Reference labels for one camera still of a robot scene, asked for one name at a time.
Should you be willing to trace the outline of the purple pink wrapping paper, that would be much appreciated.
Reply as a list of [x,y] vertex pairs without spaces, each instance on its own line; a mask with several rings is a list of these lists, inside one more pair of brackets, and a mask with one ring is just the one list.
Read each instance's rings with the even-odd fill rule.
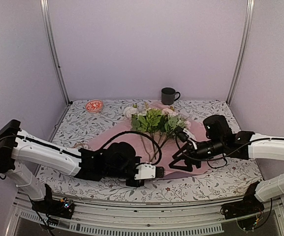
[[[166,108],[168,106],[162,105],[159,102],[153,102],[150,104],[151,107],[155,108]],[[205,129],[203,124],[198,123],[191,119],[186,112],[177,112],[179,115],[183,116],[185,119],[190,121],[191,126],[188,128],[188,130],[195,136],[195,139],[199,142],[206,141],[207,138],[205,136]],[[99,149],[104,143],[106,143],[110,138],[112,138],[114,135],[123,132],[123,131],[131,131],[131,120],[128,118],[125,118],[124,121],[118,123],[114,127],[106,130],[102,134],[98,135],[97,137],[91,139],[88,141],[88,146],[91,150],[97,150]],[[147,151],[151,155],[151,160],[149,161],[149,157],[144,150],[143,143],[141,141],[141,138],[143,138],[145,146]],[[141,156],[142,162],[151,162],[155,163],[158,160],[158,148],[152,144],[150,140],[148,140],[146,137],[137,135],[137,134],[125,134],[120,137],[117,137],[113,143],[119,143],[119,142],[126,142],[132,145],[136,151],[136,154],[138,156]],[[171,138],[169,141],[165,143],[165,145],[161,148],[162,151],[162,159],[158,163],[159,166],[163,166],[166,169],[166,173],[168,175],[172,175],[174,172],[178,172],[176,169],[169,168],[168,164],[173,161],[172,155],[178,151],[178,148],[175,144],[174,137]]]

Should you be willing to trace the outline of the lilac white flower bouquet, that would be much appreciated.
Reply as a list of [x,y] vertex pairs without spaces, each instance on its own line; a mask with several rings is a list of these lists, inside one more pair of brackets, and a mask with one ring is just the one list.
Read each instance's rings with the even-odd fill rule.
[[190,128],[191,123],[181,115],[162,115],[157,131],[159,132],[158,144],[162,148],[167,141],[175,136],[177,128]]

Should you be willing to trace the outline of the green white flower sprig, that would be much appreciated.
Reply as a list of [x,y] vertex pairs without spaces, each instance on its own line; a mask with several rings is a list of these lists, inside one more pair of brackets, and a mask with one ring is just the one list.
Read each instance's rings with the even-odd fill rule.
[[142,114],[131,119],[132,131],[146,133],[158,144],[159,132],[157,131],[157,126],[162,117],[161,111],[162,109],[151,107],[145,102],[144,108],[140,110]]

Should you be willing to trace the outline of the pink rose stem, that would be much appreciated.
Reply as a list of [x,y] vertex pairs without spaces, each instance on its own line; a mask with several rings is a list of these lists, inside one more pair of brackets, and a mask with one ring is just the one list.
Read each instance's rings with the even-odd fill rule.
[[162,115],[165,115],[165,116],[168,116],[168,117],[176,117],[178,116],[179,114],[174,111],[174,109],[172,109],[171,107],[166,107],[166,108],[163,108],[162,111],[161,111]]

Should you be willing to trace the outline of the white rose long stem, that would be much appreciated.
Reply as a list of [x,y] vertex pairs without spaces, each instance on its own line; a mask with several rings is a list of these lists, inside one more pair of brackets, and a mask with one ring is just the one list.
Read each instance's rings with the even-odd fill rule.
[[[131,106],[128,106],[124,109],[123,111],[123,115],[128,118],[129,120],[131,120],[132,118],[136,118],[138,117],[139,115],[141,115],[142,113],[140,112],[140,110],[138,109],[138,105],[137,103],[131,105]],[[146,146],[145,146],[145,143],[144,143],[144,140],[143,138],[141,138],[141,141],[143,143],[143,147],[144,147],[144,150],[146,151],[148,157],[149,157],[149,161],[151,160],[151,155],[150,153],[147,151],[146,149]]]

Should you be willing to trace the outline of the dark grey metal mug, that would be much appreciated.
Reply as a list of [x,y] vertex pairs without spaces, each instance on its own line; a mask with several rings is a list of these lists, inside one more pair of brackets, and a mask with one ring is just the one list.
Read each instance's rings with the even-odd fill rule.
[[172,105],[181,97],[180,92],[173,88],[161,89],[161,102],[163,105]]

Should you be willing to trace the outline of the red patterned ceramic bowl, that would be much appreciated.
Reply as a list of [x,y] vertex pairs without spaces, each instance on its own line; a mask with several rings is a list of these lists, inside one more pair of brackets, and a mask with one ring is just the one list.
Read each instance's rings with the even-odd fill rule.
[[102,110],[103,106],[104,106],[103,101],[95,99],[95,100],[89,101],[85,105],[85,109],[89,113],[97,113],[100,110]]

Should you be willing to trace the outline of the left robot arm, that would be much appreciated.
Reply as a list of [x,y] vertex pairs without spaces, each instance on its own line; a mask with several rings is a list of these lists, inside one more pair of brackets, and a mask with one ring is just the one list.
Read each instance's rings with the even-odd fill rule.
[[36,138],[20,125],[20,121],[12,119],[0,130],[0,174],[14,181],[46,213],[54,213],[58,208],[56,200],[52,199],[52,190],[41,184],[24,161],[82,180],[116,177],[124,179],[130,187],[140,187],[146,180],[164,177],[164,167],[142,163],[132,145],[114,141],[122,135],[133,134],[133,131],[120,132],[92,151],[55,145]]

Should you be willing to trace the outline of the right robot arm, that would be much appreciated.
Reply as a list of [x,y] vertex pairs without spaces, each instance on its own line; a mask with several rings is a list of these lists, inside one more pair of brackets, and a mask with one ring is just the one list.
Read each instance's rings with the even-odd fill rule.
[[[187,129],[175,129],[175,141],[184,145],[172,156],[171,169],[192,172],[193,167],[200,168],[202,162],[211,162],[224,158],[270,159],[284,161],[284,137],[272,137],[239,131],[233,133],[225,116],[212,115],[204,119],[206,141],[198,142]],[[242,214],[250,214],[257,208],[258,202],[284,194],[284,174],[251,185],[244,200],[239,203]]]

